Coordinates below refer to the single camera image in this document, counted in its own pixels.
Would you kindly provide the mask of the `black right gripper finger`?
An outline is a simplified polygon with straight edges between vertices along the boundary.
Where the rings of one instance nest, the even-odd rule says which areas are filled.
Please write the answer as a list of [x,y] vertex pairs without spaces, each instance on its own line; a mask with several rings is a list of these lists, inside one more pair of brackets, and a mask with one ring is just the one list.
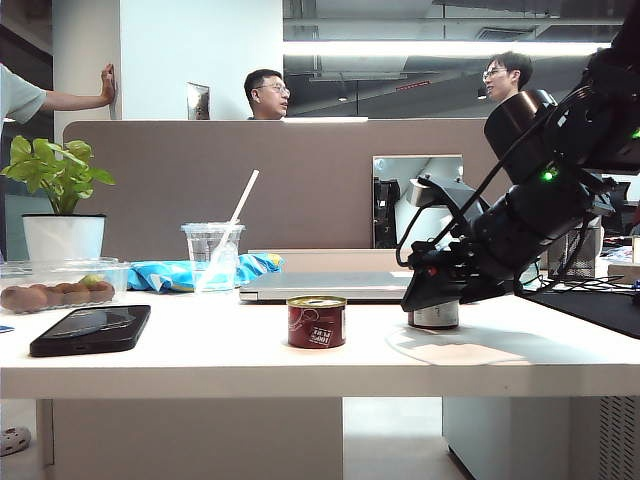
[[401,300],[405,312],[441,305],[461,298],[463,282],[454,279],[442,266],[416,267]]

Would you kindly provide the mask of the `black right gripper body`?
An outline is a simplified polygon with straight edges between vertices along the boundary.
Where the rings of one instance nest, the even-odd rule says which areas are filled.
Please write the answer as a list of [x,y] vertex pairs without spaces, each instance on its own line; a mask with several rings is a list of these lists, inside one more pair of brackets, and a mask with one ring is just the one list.
[[461,298],[468,304],[513,292],[516,274],[516,237],[512,234],[465,237],[438,249],[426,241],[412,244],[408,264],[413,271],[427,265],[445,267],[463,282]]

